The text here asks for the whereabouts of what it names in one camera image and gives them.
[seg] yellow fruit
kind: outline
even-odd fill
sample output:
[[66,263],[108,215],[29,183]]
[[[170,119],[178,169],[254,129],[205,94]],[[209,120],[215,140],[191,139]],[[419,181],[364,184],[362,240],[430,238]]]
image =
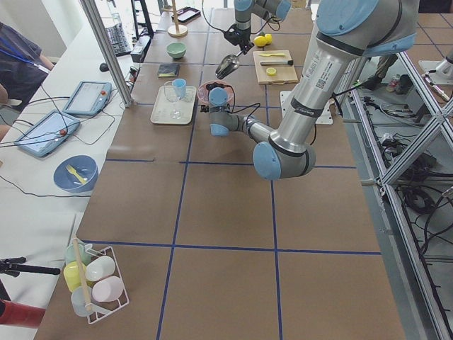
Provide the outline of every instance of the yellow fruit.
[[264,35],[264,38],[266,39],[266,45],[269,45],[272,42],[272,34],[266,34]]
[[255,39],[253,39],[253,42],[258,47],[265,47],[268,44],[268,41],[266,40],[266,38],[261,35],[259,35],[258,37],[255,37]]

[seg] table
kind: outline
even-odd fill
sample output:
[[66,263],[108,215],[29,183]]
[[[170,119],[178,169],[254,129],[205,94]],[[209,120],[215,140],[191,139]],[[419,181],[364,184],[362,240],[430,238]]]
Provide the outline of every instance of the table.
[[[133,65],[130,56],[118,58],[126,76]],[[99,64],[103,57],[91,28],[84,26],[55,65],[42,87],[51,96],[70,96],[81,80],[113,82],[110,72],[101,73]],[[47,98],[39,89],[32,100]],[[62,108],[66,101],[56,100]],[[21,113],[20,119],[36,123],[54,109],[50,101],[31,104]],[[87,154],[96,160],[102,169],[106,150],[109,148],[120,123],[124,107],[121,98],[113,95],[105,112],[81,124],[75,137],[68,140],[51,155],[36,159],[17,147],[0,148],[0,175],[20,186],[24,191],[40,195],[68,195],[53,183],[53,171],[60,162],[76,154]],[[93,142],[110,125],[110,129],[93,145]],[[26,131],[29,125],[17,122],[15,128]],[[4,142],[13,141],[21,133],[10,129]],[[0,215],[2,243],[0,259],[25,256],[27,264],[61,268],[64,265],[64,250],[79,226],[89,197],[36,198],[22,194],[11,184],[0,180]],[[18,303],[46,308],[58,277],[22,273],[18,278],[2,275],[11,299]],[[2,339],[31,339],[35,329],[0,327]]]
[[[219,8],[207,18],[225,29],[233,17]],[[201,20],[180,39],[180,77],[194,86],[236,53]],[[267,48],[289,48],[300,73],[311,29],[309,12],[293,10]],[[150,122],[174,40],[154,36],[132,92],[138,105],[122,116],[77,231],[113,245],[131,303],[89,326],[60,278],[35,338],[403,339],[341,119],[319,127],[309,175],[264,181],[252,141],[211,137],[205,114],[186,126]],[[280,91],[292,86],[258,85],[251,56],[241,63],[225,79],[237,106],[261,102],[257,117],[276,128]]]

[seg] cutting board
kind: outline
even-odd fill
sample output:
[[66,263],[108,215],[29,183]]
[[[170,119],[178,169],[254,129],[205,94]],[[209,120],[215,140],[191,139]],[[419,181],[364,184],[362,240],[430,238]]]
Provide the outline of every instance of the cutting board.
[[[284,53],[284,57],[264,57],[260,54],[263,53]],[[288,50],[271,50],[271,51],[253,51],[253,60],[255,61],[256,76],[258,78],[258,84],[288,84],[298,83],[296,69],[294,66],[261,66],[260,62],[285,62],[292,60],[291,54]],[[268,76],[266,69],[268,67],[274,67],[277,70],[275,76]]]

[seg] blue cup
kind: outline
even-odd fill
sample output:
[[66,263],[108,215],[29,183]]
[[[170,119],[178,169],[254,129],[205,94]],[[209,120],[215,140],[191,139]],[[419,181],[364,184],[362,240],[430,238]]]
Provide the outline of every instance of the blue cup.
[[186,82],[182,78],[175,79],[171,82],[171,85],[173,86],[173,89],[176,92],[176,95],[178,96],[179,99],[185,97],[185,85]]

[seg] wooden stand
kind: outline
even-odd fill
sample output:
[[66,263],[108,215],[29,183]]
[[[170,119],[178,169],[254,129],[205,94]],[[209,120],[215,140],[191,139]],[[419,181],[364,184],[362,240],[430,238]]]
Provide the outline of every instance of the wooden stand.
[[167,32],[171,37],[180,38],[187,35],[187,33],[189,33],[189,30],[187,29],[187,27],[185,27],[184,25],[180,25],[180,23],[178,22],[178,13],[176,10],[175,0],[171,0],[171,5],[173,7],[173,17],[175,24],[170,26]]

